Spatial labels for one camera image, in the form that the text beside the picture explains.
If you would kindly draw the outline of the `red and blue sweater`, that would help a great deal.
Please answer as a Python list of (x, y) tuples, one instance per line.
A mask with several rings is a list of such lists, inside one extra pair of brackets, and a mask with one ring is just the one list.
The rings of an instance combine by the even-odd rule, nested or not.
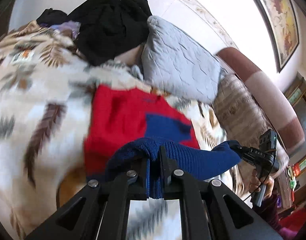
[(192, 123), (163, 97), (139, 89), (97, 88), (92, 118), (84, 141), (87, 176), (111, 181), (132, 165), (145, 163), (146, 194), (163, 196), (158, 152), (177, 161), (180, 169), (198, 180), (207, 180), (229, 170), (240, 157), (223, 142), (211, 151), (199, 148)]

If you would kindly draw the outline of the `black clothes pile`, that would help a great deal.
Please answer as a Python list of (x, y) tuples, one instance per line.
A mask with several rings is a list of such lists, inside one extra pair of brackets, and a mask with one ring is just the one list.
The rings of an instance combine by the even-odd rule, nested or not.
[(87, 0), (70, 14), (46, 9), (37, 23), (50, 27), (79, 22), (74, 43), (92, 66), (98, 66), (145, 42), (151, 15), (147, 0)]

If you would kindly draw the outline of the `striped beige cushion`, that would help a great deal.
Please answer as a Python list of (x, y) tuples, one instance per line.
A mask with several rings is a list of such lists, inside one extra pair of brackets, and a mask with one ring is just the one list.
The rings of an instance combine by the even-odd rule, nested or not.
[(259, 146), (259, 137), (273, 128), (250, 91), (233, 74), (220, 81), (212, 108), (227, 138), (243, 146)]

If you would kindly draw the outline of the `brown pink headboard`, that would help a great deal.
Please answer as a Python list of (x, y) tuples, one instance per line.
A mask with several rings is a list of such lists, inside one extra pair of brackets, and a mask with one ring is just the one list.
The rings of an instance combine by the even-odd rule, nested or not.
[(296, 112), (282, 91), (239, 50), (233, 47), (224, 48), (217, 56), (235, 72), (252, 93), (280, 135), (286, 152), (295, 152), (305, 142), (305, 134)]

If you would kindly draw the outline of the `grey quilted pillow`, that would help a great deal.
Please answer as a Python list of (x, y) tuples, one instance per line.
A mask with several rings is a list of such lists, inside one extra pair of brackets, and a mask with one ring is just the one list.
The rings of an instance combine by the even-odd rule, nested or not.
[(163, 18), (150, 16), (147, 24), (149, 36), (142, 53), (144, 80), (175, 96), (212, 103), (220, 81), (220, 62)]

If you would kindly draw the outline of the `leaf pattern blanket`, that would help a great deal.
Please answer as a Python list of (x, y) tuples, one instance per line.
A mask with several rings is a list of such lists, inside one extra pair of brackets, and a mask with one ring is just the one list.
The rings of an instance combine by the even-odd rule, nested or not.
[(185, 99), (144, 80), (142, 59), (93, 67), (58, 30), (30, 22), (0, 42), (0, 221), (25, 239), (83, 185), (84, 141), (97, 88), (161, 96), (191, 121), (199, 148), (227, 140), (212, 103)]

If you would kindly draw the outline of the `large framed painting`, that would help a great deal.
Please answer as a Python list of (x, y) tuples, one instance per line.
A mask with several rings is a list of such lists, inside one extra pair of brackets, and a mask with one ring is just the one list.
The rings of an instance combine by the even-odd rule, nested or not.
[(276, 71), (283, 70), (299, 46), (297, 18), (291, 0), (253, 0), (265, 22)]

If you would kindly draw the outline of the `purple cloth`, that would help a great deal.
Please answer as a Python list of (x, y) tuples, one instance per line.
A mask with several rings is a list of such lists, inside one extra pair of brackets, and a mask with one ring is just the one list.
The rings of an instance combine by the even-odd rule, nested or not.
[(80, 26), (81, 26), (80, 22), (68, 21), (62, 24), (51, 25), (50, 28), (54, 30), (58, 30), (60, 31), (60, 33), (74, 40), (79, 34)]

